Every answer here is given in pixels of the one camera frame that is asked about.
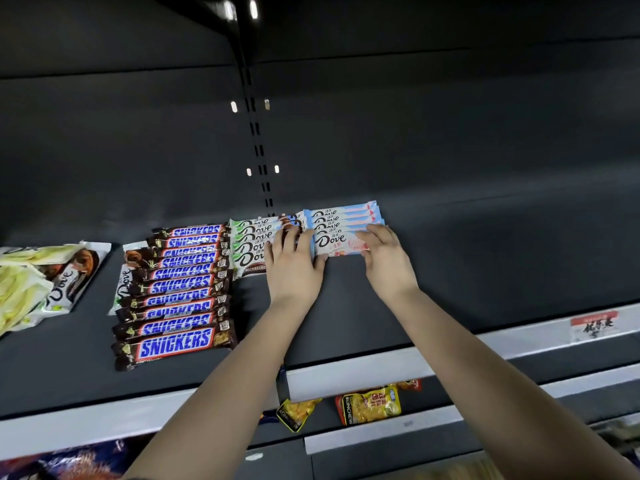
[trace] hand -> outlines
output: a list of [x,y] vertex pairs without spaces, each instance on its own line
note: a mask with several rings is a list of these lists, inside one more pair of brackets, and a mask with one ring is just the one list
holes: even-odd
[[324,264],[328,255],[316,256],[311,261],[311,240],[313,229],[300,235],[296,247],[298,227],[292,226],[285,233],[277,231],[273,245],[268,242],[264,249],[264,261],[267,265],[267,283],[271,304],[287,303],[300,306],[306,314],[314,304],[324,274]]
[[367,278],[387,306],[407,292],[419,291],[409,256],[395,232],[382,224],[369,224],[366,232],[356,235],[369,247],[360,253],[367,265]]

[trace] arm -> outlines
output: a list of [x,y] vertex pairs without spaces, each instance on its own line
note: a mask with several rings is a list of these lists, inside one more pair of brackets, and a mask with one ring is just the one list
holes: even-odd
[[359,233],[373,289],[508,479],[640,479],[596,433],[420,291],[396,234]]
[[313,265],[313,231],[280,230],[265,263],[271,306],[246,338],[156,434],[125,479],[230,479],[243,457],[284,355],[316,300],[326,255]]

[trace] finger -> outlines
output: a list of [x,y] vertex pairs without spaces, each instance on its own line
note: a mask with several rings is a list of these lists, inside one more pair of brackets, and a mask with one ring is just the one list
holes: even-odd
[[378,239],[383,244],[388,244],[394,240],[394,237],[389,232],[388,227],[382,224],[369,224],[367,225],[367,230],[378,236]]
[[298,247],[296,248],[297,253],[305,253],[311,256],[311,239],[314,238],[314,230],[307,229],[302,233],[300,238],[298,238]]
[[273,266],[273,250],[269,241],[264,244],[264,263],[267,266],[267,271]]
[[278,229],[276,232],[276,236],[273,240],[273,246],[271,250],[273,252],[273,258],[277,259],[278,256],[282,253],[282,234],[284,233],[283,229]]
[[373,264],[373,256],[371,255],[371,251],[360,251],[362,257],[364,257],[364,264],[367,267],[367,271],[370,270],[371,265]]
[[387,229],[389,229],[389,232],[391,233],[391,236],[393,236],[394,241],[396,241],[398,244],[400,244],[400,239],[398,239],[398,235],[394,232],[393,229],[391,229],[391,227],[387,226]]
[[369,231],[356,231],[356,237],[364,241],[371,249],[382,245],[382,241],[379,240],[378,236]]
[[324,265],[326,264],[327,259],[329,259],[329,254],[320,254],[316,256],[316,261],[314,262],[316,272],[320,274],[324,273]]
[[282,250],[286,253],[292,253],[296,250],[296,236],[298,236],[298,226],[291,226],[287,229],[287,235],[284,236],[284,245]]

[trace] forearm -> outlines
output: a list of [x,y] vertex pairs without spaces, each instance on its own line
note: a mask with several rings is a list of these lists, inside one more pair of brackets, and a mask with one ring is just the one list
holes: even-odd
[[507,478],[637,478],[579,419],[416,290],[391,304]]
[[306,309],[274,303],[156,434],[125,478],[232,478]]

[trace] price tag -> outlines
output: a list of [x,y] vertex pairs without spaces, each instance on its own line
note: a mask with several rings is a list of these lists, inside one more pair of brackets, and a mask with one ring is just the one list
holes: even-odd
[[571,335],[573,342],[599,339],[618,333],[616,319],[618,312],[597,313],[571,319]]

